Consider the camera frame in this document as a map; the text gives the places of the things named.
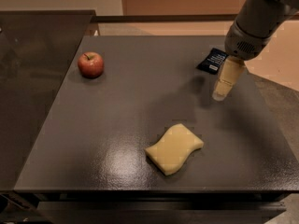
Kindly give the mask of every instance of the floor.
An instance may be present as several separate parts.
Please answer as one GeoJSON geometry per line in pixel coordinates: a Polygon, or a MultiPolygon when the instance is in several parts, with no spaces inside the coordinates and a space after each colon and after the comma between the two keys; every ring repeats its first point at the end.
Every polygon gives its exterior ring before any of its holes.
{"type": "MultiPolygon", "coordinates": [[[[226,35],[231,22],[99,24],[99,35],[226,35]]],[[[299,160],[299,21],[280,26],[268,47],[246,63],[256,85],[299,160]]],[[[267,224],[299,224],[299,194],[284,199],[287,211],[267,224]]]]}

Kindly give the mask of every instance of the red apple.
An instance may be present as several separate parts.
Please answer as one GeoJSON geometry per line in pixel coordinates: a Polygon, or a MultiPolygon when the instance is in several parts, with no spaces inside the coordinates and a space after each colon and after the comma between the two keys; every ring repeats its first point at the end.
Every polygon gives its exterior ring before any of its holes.
{"type": "Polygon", "coordinates": [[[78,58],[78,69],[86,78],[97,78],[104,72],[104,60],[96,52],[85,52],[78,58]]]}

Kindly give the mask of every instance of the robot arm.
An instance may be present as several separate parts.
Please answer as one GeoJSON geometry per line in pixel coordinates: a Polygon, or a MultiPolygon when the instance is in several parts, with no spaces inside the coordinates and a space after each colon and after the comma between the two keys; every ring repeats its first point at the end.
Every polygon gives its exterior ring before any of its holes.
{"type": "Polygon", "coordinates": [[[297,9],[299,0],[247,0],[226,36],[226,53],[243,61],[255,58],[297,9]]]}

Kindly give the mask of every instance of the sponge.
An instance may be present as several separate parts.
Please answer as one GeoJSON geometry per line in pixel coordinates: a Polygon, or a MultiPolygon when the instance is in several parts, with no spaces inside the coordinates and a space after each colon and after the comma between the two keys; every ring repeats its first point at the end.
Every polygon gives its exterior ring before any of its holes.
{"type": "Polygon", "coordinates": [[[165,175],[177,172],[188,156],[204,142],[183,124],[170,127],[155,145],[145,149],[147,156],[165,175]]]}

